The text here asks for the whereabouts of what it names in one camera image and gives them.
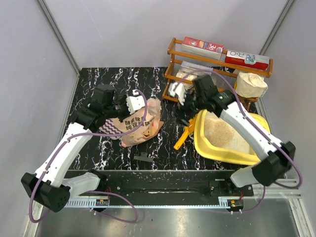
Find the yellow plastic litter scoop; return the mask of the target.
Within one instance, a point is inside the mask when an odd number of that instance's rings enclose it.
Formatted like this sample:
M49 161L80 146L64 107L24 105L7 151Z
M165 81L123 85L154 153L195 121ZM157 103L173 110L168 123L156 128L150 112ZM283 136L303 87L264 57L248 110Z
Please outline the yellow plastic litter scoop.
M196 119L197 119L197 115L195 115L192 119L189 120L188 126L184 126L184 132L182 133L181 137L178 139L178 141L173 147L175 150L179 150L180 147L184 144L184 142L188 138L188 136L194 132Z

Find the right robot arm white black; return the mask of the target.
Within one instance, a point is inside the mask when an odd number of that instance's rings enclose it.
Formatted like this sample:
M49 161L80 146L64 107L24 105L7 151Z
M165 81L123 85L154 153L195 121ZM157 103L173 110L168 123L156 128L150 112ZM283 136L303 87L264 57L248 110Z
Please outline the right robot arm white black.
M188 93L180 82L172 83L168 89L169 95L178 99L175 113L179 123L187 125L188 119L202 110L214 113L239 133L260 160L232 173L224 184L226 193L235 196L242 187L257 183L270 186L294 166L294 144L283 142L267 132L244 110L232 91L218 91L210 75L197 77L193 86L192 93Z

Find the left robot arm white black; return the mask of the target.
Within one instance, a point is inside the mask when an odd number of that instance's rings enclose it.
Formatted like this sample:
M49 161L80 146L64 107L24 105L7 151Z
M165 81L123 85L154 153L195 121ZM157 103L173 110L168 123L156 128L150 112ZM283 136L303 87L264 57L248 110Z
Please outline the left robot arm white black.
M70 165L85 144L96 135L108 119L123 121L145 106L144 98L138 90L132 96L115 97L115 88L108 84L98 85L89 99L73 115L68 129L49 158L34 172L26 172L21 183L33 202L50 211L59 212L68 200L88 191L102 195L107 189L105 176L97 171L67 179Z

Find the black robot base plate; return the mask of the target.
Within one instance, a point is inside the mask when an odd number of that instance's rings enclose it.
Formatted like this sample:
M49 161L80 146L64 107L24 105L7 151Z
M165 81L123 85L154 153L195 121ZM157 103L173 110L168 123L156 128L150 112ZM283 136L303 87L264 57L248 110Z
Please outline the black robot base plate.
M235 188L228 190L224 186L223 180L208 180L208 179L108 179L107 190L114 191L119 194L132 193L194 193L203 194L214 197L252 197L254 191L251 186L244 188Z

